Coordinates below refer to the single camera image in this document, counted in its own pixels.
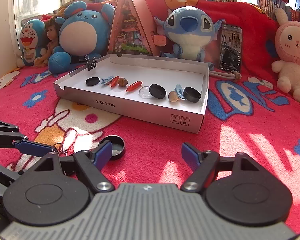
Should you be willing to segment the black round lid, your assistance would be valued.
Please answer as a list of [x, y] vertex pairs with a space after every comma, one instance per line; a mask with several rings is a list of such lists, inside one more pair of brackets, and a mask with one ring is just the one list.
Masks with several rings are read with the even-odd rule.
[[100, 143], [103, 143], [104, 141], [107, 141], [107, 140], [112, 143], [112, 148], [113, 148], [110, 161], [115, 161], [115, 160], [122, 158], [126, 152], [124, 140], [118, 135], [108, 135], [108, 136], [104, 137], [100, 141]]

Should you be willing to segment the red cone-shaped piece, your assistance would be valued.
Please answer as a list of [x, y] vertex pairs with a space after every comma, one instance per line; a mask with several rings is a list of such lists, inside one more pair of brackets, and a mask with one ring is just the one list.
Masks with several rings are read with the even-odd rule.
[[119, 76], [116, 76], [114, 77], [112, 80], [111, 80], [111, 83], [110, 83], [110, 87], [113, 88], [117, 85], [118, 81], [119, 81]]

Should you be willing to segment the long red cone piece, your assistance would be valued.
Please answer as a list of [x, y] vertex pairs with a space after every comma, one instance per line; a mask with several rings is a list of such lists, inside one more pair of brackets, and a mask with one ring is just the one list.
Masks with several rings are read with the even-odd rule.
[[139, 88], [141, 85], [142, 85], [142, 81], [135, 81], [134, 83], [132, 83], [127, 87], [126, 92], [132, 92], [137, 88]]

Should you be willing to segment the small binder clip on blanket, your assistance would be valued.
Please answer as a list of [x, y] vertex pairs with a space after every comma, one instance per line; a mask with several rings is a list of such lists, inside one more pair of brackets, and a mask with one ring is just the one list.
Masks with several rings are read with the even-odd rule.
[[52, 145], [53, 152], [57, 152], [61, 157], [67, 157], [67, 150], [64, 149], [64, 145], [62, 142], [57, 142]]

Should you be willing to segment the red patterned blanket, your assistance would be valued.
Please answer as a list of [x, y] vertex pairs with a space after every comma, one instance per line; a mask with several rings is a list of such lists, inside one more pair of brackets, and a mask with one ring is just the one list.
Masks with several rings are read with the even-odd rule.
[[181, 157], [189, 142], [224, 156], [245, 152], [277, 176], [291, 191], [287, 224], [300, 232], [300, 103], [276, 86], [273, 58], [266, 49], [278, 23], [247, 3], [199, 1], [213, 20], [242, 28], [243, 60], [237, 82], [210, 79], [209, 98], [198, 134], [100, 111], [57, 97], [56, 77], [27, 67], [0, 79], [0, 120], [19, 126], [30, 140], [61, 142], [68, 153], [93, 148], [107, 135], [126, 143], [125, 155], [103, 173], [121, 183], [181, 185], [191, 170]]

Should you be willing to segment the black round cap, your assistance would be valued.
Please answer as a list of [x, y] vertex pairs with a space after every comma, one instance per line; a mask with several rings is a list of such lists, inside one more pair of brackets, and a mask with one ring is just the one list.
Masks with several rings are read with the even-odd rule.
[[192, 87], [185, 87], [183, 96], [186, 100], [192, 103], [197, 103], [201, 98], [200, 92]]

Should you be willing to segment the tan walnut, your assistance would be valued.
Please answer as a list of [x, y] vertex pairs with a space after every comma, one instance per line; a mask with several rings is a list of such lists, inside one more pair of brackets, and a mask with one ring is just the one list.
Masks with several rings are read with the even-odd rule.
[[169, 102], [177, 102], [180, 100], [177, 92], [174, 90], [169, 92], [168, 99], [169, 99]]

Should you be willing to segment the light blue hair clip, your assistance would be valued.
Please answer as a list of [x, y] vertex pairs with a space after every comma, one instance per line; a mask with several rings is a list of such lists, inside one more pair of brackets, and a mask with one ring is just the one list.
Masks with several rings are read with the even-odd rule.
[[177, 96], [178, 96], [178, 100], [185, 100], [185, 97], [183, 95], [183, 88], [181, 87], [180, 84], [177, 84], [174, 91], [176, 92]]

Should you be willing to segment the white cardboard tray box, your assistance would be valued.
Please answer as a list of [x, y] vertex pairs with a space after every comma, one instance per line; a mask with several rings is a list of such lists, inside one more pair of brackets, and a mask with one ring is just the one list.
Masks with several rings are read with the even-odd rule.
[[58, 97], [111, 113], [198, 133], [209, 90], [206, 63], [109, 54], [54, 83]]

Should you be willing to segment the flat black disc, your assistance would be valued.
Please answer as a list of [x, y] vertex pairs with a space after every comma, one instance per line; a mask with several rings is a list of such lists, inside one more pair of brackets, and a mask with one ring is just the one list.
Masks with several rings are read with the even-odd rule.
[[95, 86], [100, 83], [100, 79], [96, 76], [90, 77], [90, 78], [86, 79], [85, 83], [87, 86]]

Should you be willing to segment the brown walnut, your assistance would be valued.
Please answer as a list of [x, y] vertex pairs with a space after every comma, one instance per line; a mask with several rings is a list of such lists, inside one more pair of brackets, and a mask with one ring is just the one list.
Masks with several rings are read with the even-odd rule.
[[127, 81], [126, 78], [120, 77], [120, 78], [118, 79], [117, 84], [118, 84], [120, 87], [126, 87], [126, 86], [128, 85], [128, 81]]

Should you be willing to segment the clear glass dome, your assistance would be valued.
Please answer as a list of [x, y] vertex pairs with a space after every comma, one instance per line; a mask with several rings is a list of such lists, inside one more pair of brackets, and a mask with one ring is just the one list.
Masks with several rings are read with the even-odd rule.
[[139, 97], [143, 98], [143, 99], [150, 99], [152, 98], [152, 94], [149, 91], [149, 86], [143, 86], [140, 88], [139, 90]]

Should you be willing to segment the black round puck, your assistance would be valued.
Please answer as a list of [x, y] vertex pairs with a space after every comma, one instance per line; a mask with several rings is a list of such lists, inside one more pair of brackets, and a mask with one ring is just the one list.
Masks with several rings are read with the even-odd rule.
[[158, 84], [151, 84], [149, 93], [157, 99], [163, 99], [166, 96], [166, 90]]

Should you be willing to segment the black binder clip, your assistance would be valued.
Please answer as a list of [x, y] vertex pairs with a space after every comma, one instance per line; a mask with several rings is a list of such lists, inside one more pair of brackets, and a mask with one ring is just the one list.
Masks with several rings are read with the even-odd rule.
[[85, 55], [84, 59], [86, 61], [86, 66], [88, 68], [88, 71], [91, 71], [93, 68], [96, 67], [96, 64], [97, 64], [96, 56], [94, 56], [92, 59], [90, 59], [88, 55]]

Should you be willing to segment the Doraemon plush toy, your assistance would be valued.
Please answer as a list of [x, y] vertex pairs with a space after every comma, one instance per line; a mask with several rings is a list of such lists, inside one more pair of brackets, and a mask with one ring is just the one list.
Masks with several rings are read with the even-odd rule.
[[36, 58], [46, 53], [44, 44], [45, 23], [39, 19], [26, 22], [19, 35], [20, 50], [17, 51], [17, 66], [32, 66]]

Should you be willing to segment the brown-haired doll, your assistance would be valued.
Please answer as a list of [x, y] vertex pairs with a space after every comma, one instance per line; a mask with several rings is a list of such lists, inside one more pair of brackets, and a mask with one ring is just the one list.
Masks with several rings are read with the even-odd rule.
[[53, 54], [54, 48], [59, 46], [58, 37], [59, 37], [59, 31], [60, 31], [61, 25], [56, 22], [56, 18], [57, 18], [56, 16], [52, 17], [45, 23], [44, 46], [46, 48], [46, 52], [41, 57], [38, 57], [34, 60], [35, 67], [47, 66], [49, 58]]

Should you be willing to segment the blue round mouse plush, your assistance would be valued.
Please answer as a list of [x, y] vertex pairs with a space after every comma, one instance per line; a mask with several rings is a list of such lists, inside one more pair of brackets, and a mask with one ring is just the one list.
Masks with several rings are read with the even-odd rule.
[[88, 10], [83, 1], [70, 4], [63, 17], [55, 18], [60, 25], [59, 45], [49, 57], [49, 71], [52, 74], [69, 71], [73, 57], [100, 58], [109, 42], [114, 12], [115, 7], [109, 3], [103, 4], [101, 11]]

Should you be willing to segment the black smartphone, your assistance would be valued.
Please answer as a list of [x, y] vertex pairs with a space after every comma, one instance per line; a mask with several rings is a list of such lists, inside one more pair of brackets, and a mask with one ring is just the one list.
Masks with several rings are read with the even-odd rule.
[[240, 72], [242, 60], [242, 29], [222, 24], [219, 67], [226, 72]]

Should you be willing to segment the blue Stitch plush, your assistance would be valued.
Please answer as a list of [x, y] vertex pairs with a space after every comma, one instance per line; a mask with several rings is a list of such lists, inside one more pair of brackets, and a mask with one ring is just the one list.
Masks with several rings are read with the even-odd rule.
[[211, 17], [197, 7], [181, 7], [172, 11], [165, 21], [154, 21], [169, 40], [174, 42], [173, 52], [161, 52], [162, 57], [205, 61], [205, 47], [217, 39], [224, 19], [213, 22]]

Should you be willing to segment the pink triangular diorama house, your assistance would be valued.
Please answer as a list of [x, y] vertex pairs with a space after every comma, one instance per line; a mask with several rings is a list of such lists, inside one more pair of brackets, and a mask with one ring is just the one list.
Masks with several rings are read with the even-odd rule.
[[117, 0], [108, 43], [109, 54], [159, 56], [166, 36], [157, 34], [157, 24], [146, 0]]

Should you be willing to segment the pink bunny plush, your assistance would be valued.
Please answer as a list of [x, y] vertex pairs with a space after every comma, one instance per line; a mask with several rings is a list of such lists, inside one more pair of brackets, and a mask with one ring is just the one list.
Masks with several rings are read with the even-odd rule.
[[289, 21], [282, 8], [275, 10], [279, 28], [275, 35], [275, 49], [279, 61], [271, 64], [279, 75], [277, 87], [284, 93], [291, 92], [300, 103], [300, 22]]

